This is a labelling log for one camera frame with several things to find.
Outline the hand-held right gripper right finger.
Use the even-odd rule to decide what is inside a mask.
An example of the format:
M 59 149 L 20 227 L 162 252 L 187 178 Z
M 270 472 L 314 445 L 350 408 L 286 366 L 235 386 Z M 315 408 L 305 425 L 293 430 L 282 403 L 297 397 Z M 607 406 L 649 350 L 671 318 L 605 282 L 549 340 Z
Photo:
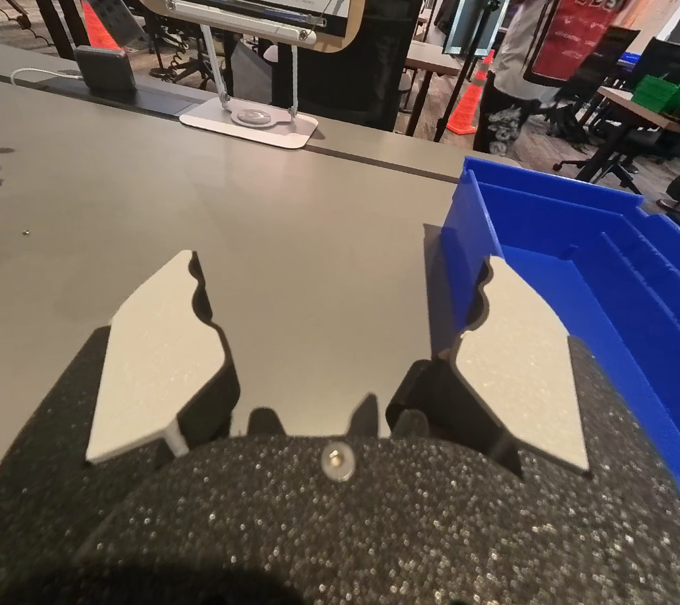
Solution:
M 412 363 L 386 408 L 393 438 L 444 440 L 515 474 L 520 452 L 590 471 L 570 335 L 500 256 L 485 259 L 461 332 Z

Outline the grey perforated board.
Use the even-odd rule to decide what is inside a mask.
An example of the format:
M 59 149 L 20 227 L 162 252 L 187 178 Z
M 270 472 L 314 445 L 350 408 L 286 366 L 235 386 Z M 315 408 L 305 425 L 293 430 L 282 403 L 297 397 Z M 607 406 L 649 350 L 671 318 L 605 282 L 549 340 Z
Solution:
M 147 42 L 146 33 L 123 0 L 84 1 L 91 5 L 120 49 L 126 50 Z

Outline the orange traffic cone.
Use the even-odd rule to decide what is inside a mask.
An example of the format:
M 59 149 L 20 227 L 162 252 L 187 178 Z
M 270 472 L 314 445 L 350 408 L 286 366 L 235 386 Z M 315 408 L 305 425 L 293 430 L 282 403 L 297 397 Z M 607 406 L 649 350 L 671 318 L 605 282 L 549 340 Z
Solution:
M 119 45 L 116 44 L 114 38 L 106 30 L 91 5 L 82 0 L 81 8 L 90 45 L 95 48 L 119 50 Z
M 475 126 L 472 125 L 473 119 L 480 104 L 494 53 L 495 50 L 491 49 L 488 56 L 484 58 L 479 68 L 477 68 L 463 96 L 447 121 L 446 129 L 455 135 L 471 135 L 476 132 Z

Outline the grey panel on tripod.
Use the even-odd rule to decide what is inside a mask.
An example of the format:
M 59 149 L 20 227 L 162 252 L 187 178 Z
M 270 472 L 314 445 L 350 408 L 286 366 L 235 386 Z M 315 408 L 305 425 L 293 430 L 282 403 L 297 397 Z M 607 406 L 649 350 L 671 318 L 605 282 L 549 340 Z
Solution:
M 435 142 L 439 142 L 444 134 L 472 66 L 478 59 L 489 55 L 509 2 L 510 0 L 458 0 L 443 53 L 450 57 L 463 58 L 464 62 L 444 115 L 437 122 L 433 139 Z

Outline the stack of green bins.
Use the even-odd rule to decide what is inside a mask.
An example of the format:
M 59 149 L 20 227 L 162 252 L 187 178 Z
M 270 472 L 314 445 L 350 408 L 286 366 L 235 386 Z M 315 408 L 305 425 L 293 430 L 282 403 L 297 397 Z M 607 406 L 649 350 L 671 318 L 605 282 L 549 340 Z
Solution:
M 679 108 L 679 85 L 646 75 L 633 90 L 632 102 L 655 114 L 673 114 Z

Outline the small black box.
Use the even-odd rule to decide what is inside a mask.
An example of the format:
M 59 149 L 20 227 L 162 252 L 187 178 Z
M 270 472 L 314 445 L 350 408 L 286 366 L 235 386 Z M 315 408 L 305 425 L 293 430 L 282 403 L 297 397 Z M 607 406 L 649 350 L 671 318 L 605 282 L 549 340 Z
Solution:
M 96 93 L 136 91 L 135 76 L 122 49 L 81 45 L 73 50 L 82 80 Z

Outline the wooden office desk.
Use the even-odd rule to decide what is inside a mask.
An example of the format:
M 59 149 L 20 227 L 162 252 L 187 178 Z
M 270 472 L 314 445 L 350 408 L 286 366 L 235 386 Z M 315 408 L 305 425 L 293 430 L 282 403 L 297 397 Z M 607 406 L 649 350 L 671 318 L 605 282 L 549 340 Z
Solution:
M 412 41 L 404 67 L 411 69 L 414 72 L 424 72 L 420 90 L 415 98 L 409 123 L 404 132 L 405 136 L 412 137 L 424 108 L 433 75 L 436 74 L 438 76 L 449 77 L 458 76 L 462 64 L 455 56 L 444 53 L 440 46 L 420 41 Z
M 585 162 L 575 179 L 580 182 L 595 184 L 611 172 L 619 180 L 620 187 L 642 196 L 642 192 L 634 184 L 632 176 L 618 163 L 618 159 L 624 156 L 622 146 L 625 137 L 632 130 L 640 128 L 644 124 L 678 135 L 679 123 L 663 114 L 652 112 L 650 109 L 634 103 L 633 94 L 630 92 L 601 86 L 598 93 L 610 105 L 618 108 L 621 123 L 599 147 L 598 151 Z

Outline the black mesh office chair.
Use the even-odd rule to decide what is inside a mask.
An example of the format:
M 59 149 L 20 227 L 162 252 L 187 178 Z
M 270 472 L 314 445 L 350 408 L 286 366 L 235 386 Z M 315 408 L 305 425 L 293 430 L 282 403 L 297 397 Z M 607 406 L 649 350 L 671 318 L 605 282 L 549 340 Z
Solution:
M 299 111 L 392 132 L 422 1 L 365 0 L 360 29 L 344 49 L 299 48 Z

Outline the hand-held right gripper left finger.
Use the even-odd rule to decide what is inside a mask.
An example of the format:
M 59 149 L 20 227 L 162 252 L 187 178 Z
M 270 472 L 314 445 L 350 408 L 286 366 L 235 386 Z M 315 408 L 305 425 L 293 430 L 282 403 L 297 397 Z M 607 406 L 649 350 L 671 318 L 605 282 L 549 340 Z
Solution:
M 199 256 L 183 250 L 110 322 L 86 461 L 102 464 L 158 441 L 184 456 L 229 435 L 240 395 Z

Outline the blue plastic bin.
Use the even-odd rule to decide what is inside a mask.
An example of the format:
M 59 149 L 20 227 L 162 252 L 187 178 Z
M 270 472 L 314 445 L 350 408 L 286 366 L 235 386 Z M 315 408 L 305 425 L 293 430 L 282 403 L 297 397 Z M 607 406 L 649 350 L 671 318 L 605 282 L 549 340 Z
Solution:
M 582 339 L 679 481 L 679 227 L 640 196 L 467 156 L 440 244 L 463 330 L 488 256 Z

